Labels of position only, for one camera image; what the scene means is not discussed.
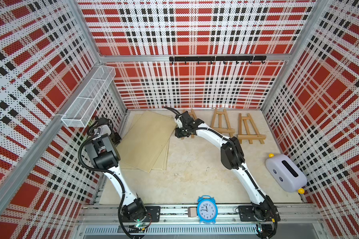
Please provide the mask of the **plywood board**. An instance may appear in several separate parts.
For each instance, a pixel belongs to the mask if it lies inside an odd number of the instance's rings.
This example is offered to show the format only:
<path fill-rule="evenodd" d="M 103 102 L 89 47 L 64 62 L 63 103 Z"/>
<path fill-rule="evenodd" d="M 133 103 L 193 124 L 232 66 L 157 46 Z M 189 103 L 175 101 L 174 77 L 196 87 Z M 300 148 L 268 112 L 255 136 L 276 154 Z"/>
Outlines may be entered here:
<path fill-rule="evenodd" d="M 136 114 L 133 117 L 132 123 L 129 127 L 129 130 L 136 124 L 136 122 L 141 118 L 142 114 Z M 166 170 L 167 160 L 168 160 L 168 151 L 169 151 L 169 141 L 167 141 L 160 155 L 158 156 L 155 164 L 152 167 L 152 170 Z M 122 161 L 119 163 L 123 169 L 137 169 L 133 166 L 130 166 Z"/>
<path fill-rule="evenodd" d="M 175 126 L 172 116 L 143 112 L 117 146 L 121 161 L 149 173 Z"/>

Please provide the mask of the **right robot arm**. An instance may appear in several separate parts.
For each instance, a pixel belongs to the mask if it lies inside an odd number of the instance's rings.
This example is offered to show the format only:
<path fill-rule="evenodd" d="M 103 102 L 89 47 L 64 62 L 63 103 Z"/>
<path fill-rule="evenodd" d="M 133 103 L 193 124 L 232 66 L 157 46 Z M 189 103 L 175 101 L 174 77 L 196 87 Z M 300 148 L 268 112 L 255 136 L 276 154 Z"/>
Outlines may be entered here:
<path fill-rule="evenodd" d="M 260 188 L 250 173 L 238 138 L 222 135 L 203 120 L 193 119 L 187 111 L 180 113 L 171 107 L 165 107 L 165 109 L 175 114 L 175 122 L 177 124 L 175 136 L 177 138 L 197 135 L 220 149 L 222 165 L 236 175 L 250 198 L 250 203 L 253 207 L 253 217 L 258 222 L 272 221 L 273 223 L 273 227 L 258 228 L 258 237 L 261 239 L 271 239 L 275 236 L 278 222 L 280 221 L 277 207 L 271 198 Z"/>

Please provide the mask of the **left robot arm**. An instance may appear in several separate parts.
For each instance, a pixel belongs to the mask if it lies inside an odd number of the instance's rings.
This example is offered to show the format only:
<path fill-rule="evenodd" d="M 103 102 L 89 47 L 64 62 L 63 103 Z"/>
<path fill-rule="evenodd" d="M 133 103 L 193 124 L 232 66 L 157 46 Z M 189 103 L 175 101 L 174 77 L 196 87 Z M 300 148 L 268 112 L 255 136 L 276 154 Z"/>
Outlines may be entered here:
<path fill-rule="evenodd" d="M 121 229 L 131 239 L 142 239 L 143 234 L 130 233 L 124 226 L 122 217 L 134 222 L 142 222 L 148 214 L 147 209 L 136 192 L 130 189 L 119 165 L 121 160 L 116 149 L 117 136 L 112 123 L 107 118 L 95 117 L 87 130 L 88 138 L 78 150 L 79 164 L 91 171 L 102 172 L 111 181 L 121 199 L 118 207 L 118 221 Z"/>

